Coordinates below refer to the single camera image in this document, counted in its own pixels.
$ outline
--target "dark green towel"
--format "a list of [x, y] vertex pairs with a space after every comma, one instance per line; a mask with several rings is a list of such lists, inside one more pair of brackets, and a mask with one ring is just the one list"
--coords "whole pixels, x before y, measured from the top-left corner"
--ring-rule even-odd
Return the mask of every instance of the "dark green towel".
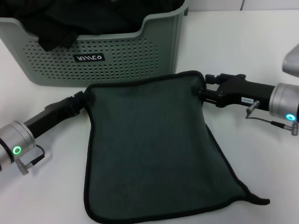
[[237, 179], [207, 128], [189, 71], [87, 88], [92, 123], [84, 201], [106, 224], [161, 220], [244, 200], [269, 204]]

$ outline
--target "cyan indicator light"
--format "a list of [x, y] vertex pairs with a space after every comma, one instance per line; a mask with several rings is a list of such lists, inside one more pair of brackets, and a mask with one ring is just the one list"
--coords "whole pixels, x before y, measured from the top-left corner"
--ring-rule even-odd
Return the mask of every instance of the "cyan indicator light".
[[292, 114], [287, 114], [286, 115], [286, 118], [288, 119], [288, 120], [296, 120], [296, 116], [294, 116], [294, 115], [292, 115]]
[[21, 149], [20, 146], [16, 146], [16, 147], [14, 147], [14, 149], [13, 149], [13, 153], [14, 153], [15, 155], [19, 154], [21, 151], [22, 151], [22, 149]]

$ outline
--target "label sticker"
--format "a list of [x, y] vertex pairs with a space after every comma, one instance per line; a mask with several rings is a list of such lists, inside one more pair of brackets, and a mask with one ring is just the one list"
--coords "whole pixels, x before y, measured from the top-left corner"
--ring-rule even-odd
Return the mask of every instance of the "label sticker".
[[243, 103], [247, 103], [247, 104], [253, 104], [253, 103], [254, 103], [254, 100], [253, 100], [253, 99], [246, 98], [246, 97], [242, 97], [242, 98], [241, 98], [241, 101], [242, 101]]
[[101, 62], [105, 60], [103, 53], [73, 55], [76, 62]]

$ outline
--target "black cloth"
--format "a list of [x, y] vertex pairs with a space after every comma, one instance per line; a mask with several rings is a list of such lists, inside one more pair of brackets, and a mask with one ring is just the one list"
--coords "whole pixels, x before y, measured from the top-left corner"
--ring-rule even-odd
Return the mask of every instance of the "black cloth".
[[89, 217], [130, 224], [195, 215], [239, 200], [270, 203], [236, 177], [206, 126], [198, 98], [203, 88], [196, 71], [87, 88]]
[[184, 0], [0, 0], [0, 17], [18, 19], [45, 51], [70, 48], [78, 35], [136, 32], [149, 14], [178, 9]]

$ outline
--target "white wall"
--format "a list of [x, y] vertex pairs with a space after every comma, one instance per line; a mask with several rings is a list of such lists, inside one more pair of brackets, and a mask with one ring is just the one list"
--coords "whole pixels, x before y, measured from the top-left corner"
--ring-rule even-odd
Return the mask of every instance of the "white wall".
[[[242, 0], [191, 0], [190, 11], [240, 10]], [[299, 0], [245, 0], [243, 10], [299, 9]]]
[[190, 11], [240, 10], [242, 0], [191, 0]]
[[299, 9], [299, 0], [245, 0], [243, 6], [243, 10], [280, 10], [280, 9]]

